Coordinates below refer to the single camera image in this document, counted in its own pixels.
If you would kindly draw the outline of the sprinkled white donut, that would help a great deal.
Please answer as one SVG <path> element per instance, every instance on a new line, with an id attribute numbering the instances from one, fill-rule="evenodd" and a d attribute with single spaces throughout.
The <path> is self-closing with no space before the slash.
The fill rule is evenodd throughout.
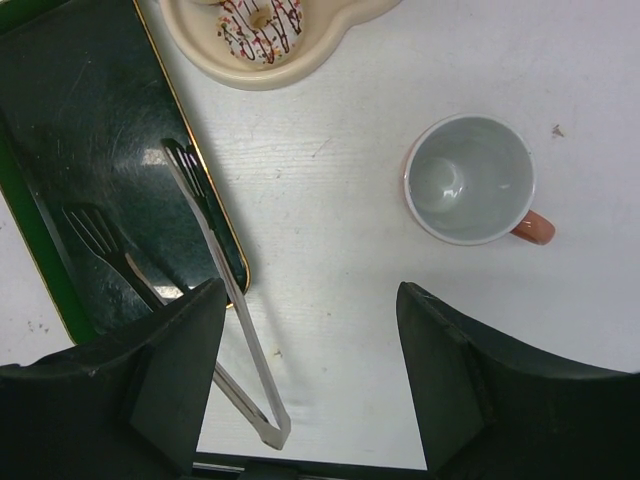
<path id="1" fill-rule="evenodd" d="M 229 53 L 255 68 L 288 61 L 304 34 L 302 1 L 221 1 L 216 13 Z"/>

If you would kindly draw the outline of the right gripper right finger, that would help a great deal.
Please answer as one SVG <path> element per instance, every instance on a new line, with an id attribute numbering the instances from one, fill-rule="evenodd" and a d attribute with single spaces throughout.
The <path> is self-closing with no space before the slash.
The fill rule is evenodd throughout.
<path id="1" fill-rule="evenodd" d="M 638 477 L 637 374 L 528 345 L 413 283 L 396 316 L 432 477 Z"/>

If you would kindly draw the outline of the pink floral mug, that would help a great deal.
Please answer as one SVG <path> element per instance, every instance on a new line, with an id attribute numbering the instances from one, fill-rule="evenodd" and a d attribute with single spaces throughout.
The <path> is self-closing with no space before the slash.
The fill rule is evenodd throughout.
<path id="1" fill-rule="evenodd" d="M 443 242 L 478 246 L 513 234 L 547 245 L 555 226 L 531 209 L 535 159 L 523 137 L 481 114 L 442 119 L 404 159 L 403 196 L 415 222 Z"/>

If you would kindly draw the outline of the metal tongs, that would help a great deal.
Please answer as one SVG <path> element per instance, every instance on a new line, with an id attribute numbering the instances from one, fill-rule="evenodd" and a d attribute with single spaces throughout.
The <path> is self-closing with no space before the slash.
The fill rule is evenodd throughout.
<path id="1" fill-rule="evenodd" d="M 193 145 L 184 147 L 173 139 L 164 139 L 162 148 L 171 174 L 202 231 L 216 270 L 224 282 L 276 423 L 270 423 L 221 363 L 215 366 L 213 381 L 245 417 L 261 441 L 273 449 L 281 450 L 291 433 L 291 419 L 263 353 L 244 293 L 236 281 L 232 266 L 216 233 L 212 202 L 217 198 L 217 193 Z M 157 311 L 166 305 L 166 301 L 151 286 L 127 252 L 120 230 L 100 207 L 91 203 L 75 202 L 65 205 L 63 212 L 88 249 L 116 271 L 151 310 Z"/>

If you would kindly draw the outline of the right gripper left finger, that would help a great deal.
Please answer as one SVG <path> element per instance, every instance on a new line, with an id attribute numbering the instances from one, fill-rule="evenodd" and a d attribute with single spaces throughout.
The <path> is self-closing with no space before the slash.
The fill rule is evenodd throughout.
<path id="1" fill-rule="evenodd" d="M 87 343 L 4 365 L 2 477 L 190 477 L 226 305 L 209 280 Z"/>

